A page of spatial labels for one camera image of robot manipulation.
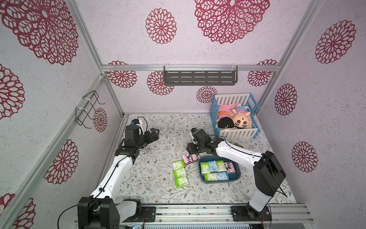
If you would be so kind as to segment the pink kuromi pack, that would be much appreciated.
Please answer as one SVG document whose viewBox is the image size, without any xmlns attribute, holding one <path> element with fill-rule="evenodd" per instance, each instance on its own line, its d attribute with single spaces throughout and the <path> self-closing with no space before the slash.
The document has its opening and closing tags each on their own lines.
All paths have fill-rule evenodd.
<svg viewBox="0 0 366 229">
<path fill-rule="evenodd" d="M 193 162 L 197 162 L 200 160 L 200 155 L 199 154 L 192 154 L 191 158 L 193 160 Z"/>
<path fill-rule="evenodd" d="M 228 174 L 234 174 L 236 172 L 233 162 L 225 162 L 226 172 Z"/>
<path fill-rule="evenodd" d="M 182 159 L 186 166 L 194 163 L 194 160 L 189 153 L 182 155 Z"/>
</svg>

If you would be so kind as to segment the blue tissue pack top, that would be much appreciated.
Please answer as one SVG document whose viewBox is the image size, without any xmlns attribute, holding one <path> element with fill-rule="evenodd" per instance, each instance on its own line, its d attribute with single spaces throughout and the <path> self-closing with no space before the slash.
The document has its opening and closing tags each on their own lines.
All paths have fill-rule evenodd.
<svg viewBox="0 0 366 229">
<path fill-rule="evenodd" d="M 215 160 L 208 161 L 208 166 L 209 166 L 210 173 L 218 173 L 219 172 L 218 166 L 217 166 L 217 163 L 216 163 Z"/>
</svg>

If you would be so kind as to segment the blue tissue pack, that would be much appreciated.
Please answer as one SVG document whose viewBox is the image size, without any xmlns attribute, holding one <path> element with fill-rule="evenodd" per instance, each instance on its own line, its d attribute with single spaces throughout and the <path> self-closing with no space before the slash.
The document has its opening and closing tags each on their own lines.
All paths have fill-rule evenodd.
<svg viewBox="0 0 366 229">
<path fill-rule="evenodd" d="M 227 172 L 220 172 L 220 173 L 216 173 L 216 179 L 217 181 L 225 181 L 225 180 L 229 180 L 229 175 Z"/>
<path fill-rule="evenodd" d="M 218 166 L 217 166 L 217 163 L 216 163 L 215 160 L 208 161 L 208 166 L 209 166 L 210 173 L 218 173 L 219 172 Z"/>
</svg>

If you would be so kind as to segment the green tissue pack top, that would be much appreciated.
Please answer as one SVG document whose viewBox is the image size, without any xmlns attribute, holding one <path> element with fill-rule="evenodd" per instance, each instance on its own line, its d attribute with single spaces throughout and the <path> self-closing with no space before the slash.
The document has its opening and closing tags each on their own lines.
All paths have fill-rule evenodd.
<svg viewBox="0 0 366 229">
<path fill-rule="evenodd" d="M 223 160 L 217 160 L 216 161 L 216 166 L 217 166 L 217 171 L 220 172 L 226 172 L 226 165 L 225 162 Z"/>
</svg>

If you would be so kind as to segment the dark teal storage box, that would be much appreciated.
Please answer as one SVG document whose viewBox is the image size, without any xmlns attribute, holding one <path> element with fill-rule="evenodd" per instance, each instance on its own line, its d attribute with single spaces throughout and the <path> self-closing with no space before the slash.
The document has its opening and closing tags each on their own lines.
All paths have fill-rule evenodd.
<svg viewBox="0 0 366 229">
<path fill-rule="evenodd" d="M 206 184 L 236 181 L 241 170 L 236 162 L 219 156 L 204 156 L 199 160 L 201 181 Z"/>
</svg>

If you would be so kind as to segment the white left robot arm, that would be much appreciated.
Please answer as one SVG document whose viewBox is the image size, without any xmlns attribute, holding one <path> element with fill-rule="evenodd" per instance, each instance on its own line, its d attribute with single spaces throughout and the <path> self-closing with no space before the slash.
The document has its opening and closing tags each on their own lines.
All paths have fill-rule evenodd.
<svg viewBox="0 0 366 229">
<path fill-rule="evenodd" d="M 77 205 L 80 229 L 117 229 L 123 221 L 144 218 L 140 200 L 126 199 L 116 204 L 116 198 L 122 178 L 132 168 L 140 151 L 157 141 L 159 135 L 160 131 L 156 128 L 143 131 L 136 120 L 126 126 L 124 138 L 105 177 L 91 195 L 82 197 Z"/>
</svg>

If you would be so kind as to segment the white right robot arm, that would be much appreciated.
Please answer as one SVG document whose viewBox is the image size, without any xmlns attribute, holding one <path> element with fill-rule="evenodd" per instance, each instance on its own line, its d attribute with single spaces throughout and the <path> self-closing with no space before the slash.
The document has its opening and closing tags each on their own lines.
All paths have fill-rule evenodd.
<svg viewBox="0 0 366 229">
<path fill-rule="evenodd" d="M 253 152 L 229 143 L 223 136 L 207 134 L 203 129 L 192 128 L 192 142 L 187 144 L 189 154 L 206 153 L 235 162 L 254 175 L 255 191 L 249 202 L 232 214 L 249 221 L 271 220 L 271 211 L 267 206 L 274 195 L 280 191 L 286 173 L 273 152 Z"/>
</svg>

